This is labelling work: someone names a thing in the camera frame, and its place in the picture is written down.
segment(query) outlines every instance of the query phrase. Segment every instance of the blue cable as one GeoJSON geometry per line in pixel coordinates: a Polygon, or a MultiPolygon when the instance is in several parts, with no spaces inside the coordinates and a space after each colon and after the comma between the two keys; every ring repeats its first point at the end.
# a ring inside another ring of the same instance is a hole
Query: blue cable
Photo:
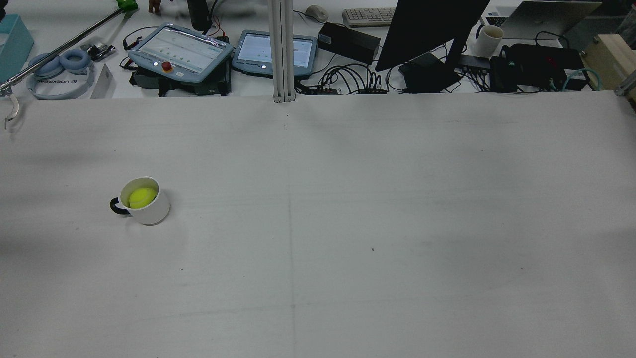
{"type": "Polygon", "coordinates": [[[593,69],[591,69],[591,68],[580,68],[580,69],[577,69],[576,71],[572,72],[572,73],[571,73],[571,74],[570,74],[570,75],[569,75],[569,76],[565,79],[565,82],[563,83],[563,88],[561,88],[561,92],[565,91],[565,88],[566,88],[566,86],[567,86],[567,83],[568,83],[568,82],[570,82],[570,79],[571,79],[572,77],[574,77],[574,76],[578,75],[579,73],[581,73],[581,72],[583,72],[583,71],[591,72],[591,73],[593,73],[593,74],[594,74],[594,76],[596,76],[598,83],[597,83],[597,88],[596,88],[595,90],[600,90],[600,89],[601,89],[601,87],[603,87],[603,83],[602,83],[602,82],[601,82],[601,80],[600,80],[600,75],[598,74],[598,72],[594,71],[594,70],[593,70],[593,69]]]}

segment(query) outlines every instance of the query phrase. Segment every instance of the keyboard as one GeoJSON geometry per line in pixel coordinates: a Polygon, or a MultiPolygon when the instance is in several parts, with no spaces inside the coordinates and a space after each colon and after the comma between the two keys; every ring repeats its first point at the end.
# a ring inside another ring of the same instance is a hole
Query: keyboard
{"type": "Polygon", "coordinates": [[[395,8],[344,9],[342,20],[349,27],[389,26],[395,8]]]}
{"type": "Polygon", "coordinates": [[[501,26],[508,18],[507,17],[499,17],[499,16],[486,16],[486,21],[490,25],[501,26]]]}

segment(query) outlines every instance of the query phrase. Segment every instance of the tablet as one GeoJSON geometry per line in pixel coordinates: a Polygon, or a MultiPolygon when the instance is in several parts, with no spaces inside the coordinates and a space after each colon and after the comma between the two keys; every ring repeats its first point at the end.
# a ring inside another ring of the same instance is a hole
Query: tablet
{"type": "Polygon", "coordinates": [[[185,27],[165,23],[128,51],[138,66],[182,82],[202,82],[233,47],[185,27]]]}
{"type": "MultiPolygon", "coordinates": [[[[317,44],[317,38],[294,35],[294,77],[311,75],[317,44]]],[[[270,33],[243,31],[232,59],[232,66],[248,75],[272,77],[270,33]]]]}

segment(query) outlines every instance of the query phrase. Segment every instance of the red emergency stop button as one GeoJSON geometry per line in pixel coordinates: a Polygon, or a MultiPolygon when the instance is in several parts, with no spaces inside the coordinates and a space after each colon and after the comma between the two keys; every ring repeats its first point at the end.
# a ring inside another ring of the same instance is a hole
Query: red emergency stop button
{"type": "Polygon", "coordinates": [[[164,63],[161,64],[161,68],[163,72],[170,72],[172,71],[172,64],[168,61],[165,61],[164,63]]]}

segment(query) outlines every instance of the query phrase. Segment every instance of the teal box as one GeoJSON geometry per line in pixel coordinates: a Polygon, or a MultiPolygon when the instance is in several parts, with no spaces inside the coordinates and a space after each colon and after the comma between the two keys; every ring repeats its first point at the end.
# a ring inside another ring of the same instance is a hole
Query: teal box
{"type": "Polygon", "coordinates": [[[0,47],[0,82],[5,82],[22,70],[33,47],[33,38],[16,14],[9,14],[0,22],[0,34],[9,34],[0,47]]]}

